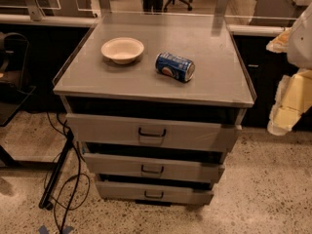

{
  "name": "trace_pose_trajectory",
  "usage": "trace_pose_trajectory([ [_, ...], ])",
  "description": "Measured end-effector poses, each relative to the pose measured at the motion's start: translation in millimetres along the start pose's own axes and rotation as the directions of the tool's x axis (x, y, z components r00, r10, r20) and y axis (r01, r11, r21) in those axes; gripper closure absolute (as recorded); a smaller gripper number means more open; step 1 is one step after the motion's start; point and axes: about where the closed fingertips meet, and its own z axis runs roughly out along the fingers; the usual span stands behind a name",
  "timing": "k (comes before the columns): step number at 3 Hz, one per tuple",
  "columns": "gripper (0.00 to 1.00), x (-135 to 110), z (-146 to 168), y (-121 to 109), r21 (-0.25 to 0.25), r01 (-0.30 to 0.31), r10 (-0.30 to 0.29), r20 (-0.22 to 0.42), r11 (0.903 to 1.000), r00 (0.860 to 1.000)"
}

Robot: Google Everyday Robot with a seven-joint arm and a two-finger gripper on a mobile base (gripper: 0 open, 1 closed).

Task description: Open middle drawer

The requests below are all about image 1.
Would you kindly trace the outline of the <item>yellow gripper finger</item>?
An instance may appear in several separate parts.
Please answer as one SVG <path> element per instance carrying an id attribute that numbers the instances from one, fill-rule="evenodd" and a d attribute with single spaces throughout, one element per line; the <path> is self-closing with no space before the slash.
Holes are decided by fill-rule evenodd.
<path id="1" fill-rule="evenodd" d="M 266 45 L 266 50 L 272 53 L 285 53 L 288 50 L 291 29 L 285 29 Z"/>
<path id="2" fill-rule="evenodd" d="M 299 69 L 292 77 L 284 75 L 271 108 L 267 131 L 275 136 L 284 136 L 311 107 L 312 71 Z"/>

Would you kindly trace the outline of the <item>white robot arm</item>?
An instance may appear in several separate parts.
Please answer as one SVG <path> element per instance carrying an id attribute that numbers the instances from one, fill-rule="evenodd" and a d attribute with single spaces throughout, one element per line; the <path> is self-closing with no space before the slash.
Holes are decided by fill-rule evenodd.
<path id="1" fill-rule="evenodd" d="M 288 63 L 298 68 L 292 77 L 282 77 L 269 115 L 267 131 L 284 136 L 312 107 L 312 4 L 290 29 L 270 41 L 266 49 L 286 53 Z"/>

